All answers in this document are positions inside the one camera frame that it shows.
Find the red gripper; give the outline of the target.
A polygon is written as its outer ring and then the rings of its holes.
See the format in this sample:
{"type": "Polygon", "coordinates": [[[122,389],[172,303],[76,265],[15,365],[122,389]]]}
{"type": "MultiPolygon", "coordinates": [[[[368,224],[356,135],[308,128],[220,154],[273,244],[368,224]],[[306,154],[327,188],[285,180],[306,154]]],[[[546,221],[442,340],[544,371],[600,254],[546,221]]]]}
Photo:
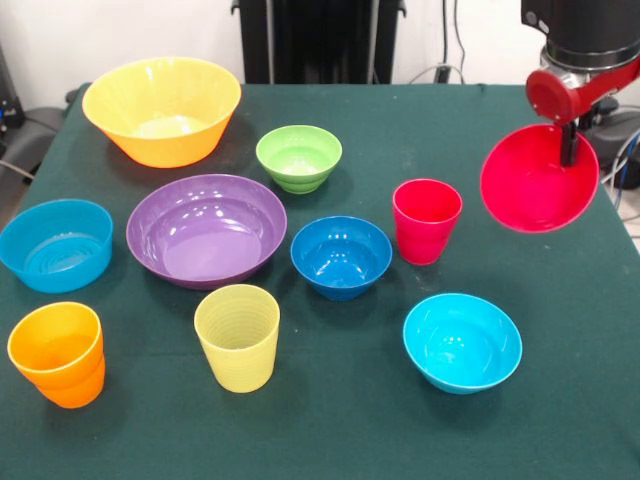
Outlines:
{"type": "Polygon", "coordinates": [[[618,93],[639,77],[639,58],[602,71],[577,72],[547,62],[543,68],[533,71],[527,78],[527,99],[537,115],[561,127],[560,164],[575,165],[579,130],[592,128],[592,107],[605,96],[618,93]]]}

